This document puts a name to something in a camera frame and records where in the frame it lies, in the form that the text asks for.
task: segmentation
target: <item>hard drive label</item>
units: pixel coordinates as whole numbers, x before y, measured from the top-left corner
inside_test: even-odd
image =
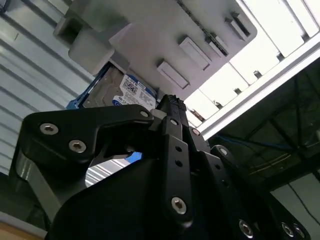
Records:
[[[152,92],[134,76],[124,75],[120,89],[123,96],[115,95],[112,101],[113,105],[139,104],[149,111],[156,108],[156,98]]]

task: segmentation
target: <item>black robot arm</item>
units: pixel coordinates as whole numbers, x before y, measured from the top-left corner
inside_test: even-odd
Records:
[[[85,185],[89,167],[143,158]],[[172,95],[139,105],[40,112],[21,127],[11,176],[28,182],[51,220],[46,240],[309,240],[221,145],[189,127]]]

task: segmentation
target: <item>silver bolt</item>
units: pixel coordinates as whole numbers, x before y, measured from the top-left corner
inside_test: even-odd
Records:
[[[239,228],[241,232],[248,238],[252,239],[254,237],[254,232],[251,227],[243,220],[239,220]]]
[[[223,148],[220,148],[220,151],[222,152],[223,155],[227,156],[228,152],[226,150],[224,150]]]
[[[281,223],[283,231],[289,236],[289,237],[294,237],[294,232],[290,229],[290,227],[285,224],[284,222]]]
[[[187,206],[185,204],[185,202],[180,198],[180,197],[173,197],[171,199],[171,205],[172,208],[178,213],[178,214],[185,214],[187,211]]]
[[[45,135],[55,135],[59,132],[59,128],[52,123],[43,123],[40,125],[40,131]]]
[[[141,111],[140,114],[142,116],[144,116],[145,118],[149,117],[149,114],[147,112],[145,112],[145,111]]]
[[[195,135],[197,135],[197,136],[199,136],[200,135],[200,132],[197,130],[197,129],[192,129],[192,132],[195,134]]]
[[[177,121],[174,120],[174,119],[171,119],[170,122],[171,122],[173,125],[178,125]]]
[[[294,229],[303,239],[306,237],[305,233],[301,230],[301,228],[297,224],[294,224]]]
[[[83,141],[72,140],[69,142],[69,148],[70,148],[70,150],[72,150],[78,154],[81,154],[87,149],[87,146],[85,145],[85,143]]]

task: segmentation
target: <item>hard drive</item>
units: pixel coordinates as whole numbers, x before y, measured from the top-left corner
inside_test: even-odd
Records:
[[[149,111],[156,107],[156,92],[133,72],[123,74],[111,65],[83,100],[85,108],[138,104]]]

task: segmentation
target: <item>corrugated metal wall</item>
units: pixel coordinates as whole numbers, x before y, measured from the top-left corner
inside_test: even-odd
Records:
[[[62,110],[94,79],[53,36],[68,5],[62,0],[12,0],[0,17],[0,172],[10,168],[21,122]]]

